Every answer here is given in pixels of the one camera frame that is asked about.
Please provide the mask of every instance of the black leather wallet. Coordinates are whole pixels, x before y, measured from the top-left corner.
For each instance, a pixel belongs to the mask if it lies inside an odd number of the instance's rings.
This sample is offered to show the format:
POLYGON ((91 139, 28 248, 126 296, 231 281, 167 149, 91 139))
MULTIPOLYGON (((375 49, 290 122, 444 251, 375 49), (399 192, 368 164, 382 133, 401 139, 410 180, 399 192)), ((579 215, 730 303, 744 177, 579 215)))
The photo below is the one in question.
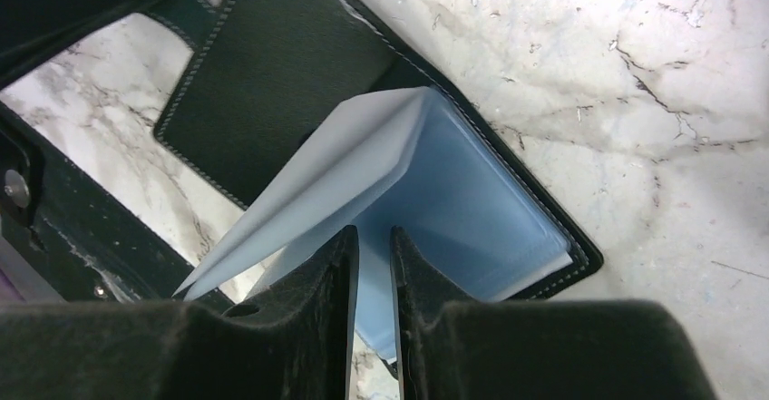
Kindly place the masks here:
POLYGON ((224 0, 156 138, 245 209, 342 101, 429 86, 569 241, 572 262, 516 294, 545 298, 595 272, 596 246, 462 93, 358 0, 224 0))

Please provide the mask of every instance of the marble surface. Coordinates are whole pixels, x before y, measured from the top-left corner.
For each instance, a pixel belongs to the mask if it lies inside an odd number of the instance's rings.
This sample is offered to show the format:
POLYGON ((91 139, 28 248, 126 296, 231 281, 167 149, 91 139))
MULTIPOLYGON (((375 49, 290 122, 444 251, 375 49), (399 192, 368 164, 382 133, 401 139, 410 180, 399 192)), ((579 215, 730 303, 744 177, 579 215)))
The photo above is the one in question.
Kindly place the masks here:
MULTIPOLYGON (((364 1, 604 250, 556 298, 659 301, 721 398, 768 395, 769 0, 364 1)), ((197 263, 240 211, 151 138, 189 56, 135 15, 0 99, 197 263)), ((358 339, 354 370, 353 398, 397 397, 358 339)))

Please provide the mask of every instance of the white marble countertop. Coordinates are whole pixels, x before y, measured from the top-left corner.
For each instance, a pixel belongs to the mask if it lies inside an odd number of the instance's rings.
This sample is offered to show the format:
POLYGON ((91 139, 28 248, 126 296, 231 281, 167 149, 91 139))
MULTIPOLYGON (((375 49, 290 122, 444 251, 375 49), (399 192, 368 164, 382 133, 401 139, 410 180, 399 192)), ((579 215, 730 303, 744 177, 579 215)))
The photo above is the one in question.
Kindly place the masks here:
MULTIPOLYGON (((769 0, 364 1, 603 249, 556 298, 659 301, 721 398, 769 395, 769 0)), ((189 56, 135 15, 0 99, 197 263, 240 211, 151 137, 189 56)), ((223 290, 242 298, 261 271, 223 290)), ((355 349, 354 396, 396 398, 355 349)))

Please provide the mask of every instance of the silver rivet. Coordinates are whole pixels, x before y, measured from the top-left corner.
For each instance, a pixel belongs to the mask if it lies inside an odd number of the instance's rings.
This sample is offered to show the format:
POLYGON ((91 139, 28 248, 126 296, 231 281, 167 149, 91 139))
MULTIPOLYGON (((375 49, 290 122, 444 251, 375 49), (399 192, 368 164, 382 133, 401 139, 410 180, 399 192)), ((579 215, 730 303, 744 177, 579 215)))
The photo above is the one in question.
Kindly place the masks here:
POLYGON ((5 171, 5 187, 3 187, 3 191, 17 207, 26 208, 29 206, 29 187, 27 187, 26 180, 18 171, 13 169, 5 171))

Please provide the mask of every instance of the marble table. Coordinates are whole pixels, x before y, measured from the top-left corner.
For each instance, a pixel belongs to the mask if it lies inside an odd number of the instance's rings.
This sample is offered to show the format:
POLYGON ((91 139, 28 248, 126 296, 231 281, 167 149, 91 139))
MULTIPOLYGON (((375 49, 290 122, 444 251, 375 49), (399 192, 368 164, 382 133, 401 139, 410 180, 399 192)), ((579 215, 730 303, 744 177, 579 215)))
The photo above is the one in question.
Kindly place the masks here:
MULTIPOLYGON (((556 298, 661 302, 721 398, 769 395, 769 0, 364 1, 604 250, 556 298)), ((189 57, 134 15, 0 99, 197 264, 241 211, 151 137, 189 57)), ((359 339, 354 370, 353 398, 397 397, 359 339)))

